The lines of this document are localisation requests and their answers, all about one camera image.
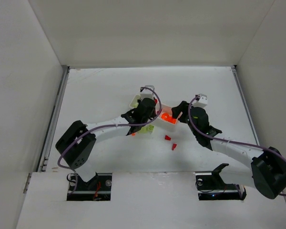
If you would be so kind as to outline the green lego block small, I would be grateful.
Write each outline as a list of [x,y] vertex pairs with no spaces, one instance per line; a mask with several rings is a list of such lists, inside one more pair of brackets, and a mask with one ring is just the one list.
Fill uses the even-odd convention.
[[152,133],[154,130],[154,126],[153,125],[148,125],[147,127],[148,132]]

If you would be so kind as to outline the green lego plate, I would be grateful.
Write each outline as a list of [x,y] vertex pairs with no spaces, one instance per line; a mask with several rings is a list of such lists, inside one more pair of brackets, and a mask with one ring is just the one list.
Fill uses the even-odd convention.
[[141,130],[138,133],[146,134],[146,133],[148,133],[148,128],[146,126],[144,126],[144,127],[141,128]]

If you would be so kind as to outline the orange round lego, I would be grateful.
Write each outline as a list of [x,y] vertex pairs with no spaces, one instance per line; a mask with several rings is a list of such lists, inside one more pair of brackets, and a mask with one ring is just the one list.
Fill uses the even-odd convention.
[[169,121],[169,119],[171,118],[171,116],[168,113],[162,113],[161,115],[161,119],[165,120],[165,121]]
[[176,122],[177,122],[177,120],[176,119],[174,119],[174,118],[170,118],[169,119],[169,121],[168,122],[170,122],[170,123],[172,123],[172,124],[176,124]]

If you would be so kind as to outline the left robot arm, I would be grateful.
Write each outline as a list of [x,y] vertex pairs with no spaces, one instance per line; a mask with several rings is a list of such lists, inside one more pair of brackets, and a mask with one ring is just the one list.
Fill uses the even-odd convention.
[[136,108],[107,122],[85,125],[78,120],[71,124],[60,137],[55,148],[84,182],[94,176],[92,161],[89,159],[96,143],[118,136],[128,136],[141,130],[146,123],[156,117],[154,99],[144,98]]

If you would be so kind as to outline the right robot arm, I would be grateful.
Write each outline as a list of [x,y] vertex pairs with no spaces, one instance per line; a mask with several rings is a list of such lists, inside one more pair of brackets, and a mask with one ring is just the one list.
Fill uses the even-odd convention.
[[249,168],[251,174],[244,179],[248,186],[253,186],[269,199],[284,196],[286,159],[273,147],[265,148],[224,137],[221,130],[209,124],[204,109],[206,106],[207,98],[197,96],[189,103],[182,101],[171,108],[172,117],[187,124],[201,146],[222,153]]

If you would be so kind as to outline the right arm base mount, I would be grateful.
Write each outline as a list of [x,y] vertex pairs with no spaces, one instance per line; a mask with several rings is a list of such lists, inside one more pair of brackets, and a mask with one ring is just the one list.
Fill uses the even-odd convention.
[[228,163],[222,163],[212,171],[197,172],[195,174],[195,186],[200,201],[244,201],[247,196],[245,187],[234,183],[227,184],[220,176],[222,170],[227,166],[229,166]]

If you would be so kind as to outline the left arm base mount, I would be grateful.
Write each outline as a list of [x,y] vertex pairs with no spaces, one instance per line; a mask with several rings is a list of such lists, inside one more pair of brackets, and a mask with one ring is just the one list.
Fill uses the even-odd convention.
[[88,181],[83,181],[74,173],[67,175],[69,182],[67,201],[110,201],[112,173],[95,173]]

